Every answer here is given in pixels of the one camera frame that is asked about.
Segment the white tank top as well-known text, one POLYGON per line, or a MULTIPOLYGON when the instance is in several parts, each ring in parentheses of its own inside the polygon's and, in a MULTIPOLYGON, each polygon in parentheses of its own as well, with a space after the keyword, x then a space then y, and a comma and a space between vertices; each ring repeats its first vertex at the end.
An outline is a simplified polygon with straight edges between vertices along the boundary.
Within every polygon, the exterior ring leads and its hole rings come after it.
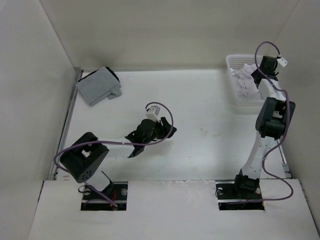
POLYGON ((257 94, 258 88, 254 82, 251 74, 257 69, 255 64, 244 64, 241 69, 230 68, 231 75, 235 77, 237 84, 239 85, 240 92, 243 96, 249 98, 257 94))

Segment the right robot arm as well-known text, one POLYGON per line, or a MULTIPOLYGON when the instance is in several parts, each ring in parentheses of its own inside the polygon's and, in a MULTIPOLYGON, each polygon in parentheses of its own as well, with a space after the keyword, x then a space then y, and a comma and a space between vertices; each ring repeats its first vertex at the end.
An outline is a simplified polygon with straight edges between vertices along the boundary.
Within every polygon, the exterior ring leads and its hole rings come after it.
POLYGON ((260 193, 261 171, 266 170, 267 157, 282 144, 289 130, 296 104, 279 86, 276 69, 282 60, 280 56, 263 56, 251 74, 264 103, 255 123, 253 148, 232 185, 231 190, 238 198, 260 193))

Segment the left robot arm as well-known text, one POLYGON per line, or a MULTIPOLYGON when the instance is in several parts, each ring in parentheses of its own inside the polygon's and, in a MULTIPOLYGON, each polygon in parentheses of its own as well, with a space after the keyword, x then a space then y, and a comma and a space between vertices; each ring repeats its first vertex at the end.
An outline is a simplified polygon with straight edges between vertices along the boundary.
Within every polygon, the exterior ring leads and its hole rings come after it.
POLYGON ((92 186, 96 195, 105 200, 112 195, 112 181, 101 167, 106 158, 135 158, 145 150, 145 144, 171 138, 176 131, 165 117, 160 121, 144 119, 136 130, 119 141, 120 144, 82 145, 64 152, 60 162, 77 183, 92 186))

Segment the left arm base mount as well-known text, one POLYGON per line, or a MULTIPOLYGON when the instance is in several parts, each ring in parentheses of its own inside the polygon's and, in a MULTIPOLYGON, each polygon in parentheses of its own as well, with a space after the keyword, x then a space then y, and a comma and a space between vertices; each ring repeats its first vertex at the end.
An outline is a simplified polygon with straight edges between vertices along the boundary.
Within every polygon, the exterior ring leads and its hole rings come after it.
POLYGON ((87 185, 78 188, 82 194, 81 211, 126 211, 128 182, 113 182, 102 193, 97 193, 87 185))

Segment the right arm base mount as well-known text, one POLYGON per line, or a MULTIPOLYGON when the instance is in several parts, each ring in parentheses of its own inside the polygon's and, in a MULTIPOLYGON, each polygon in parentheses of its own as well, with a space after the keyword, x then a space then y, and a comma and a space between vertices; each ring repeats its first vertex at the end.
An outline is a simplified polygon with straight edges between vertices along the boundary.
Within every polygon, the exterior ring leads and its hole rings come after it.
POLYGON ((260 188, 255 192, 237 191, 233 182, 218 182, 215 196, 220 211, 264 211, 260 188))

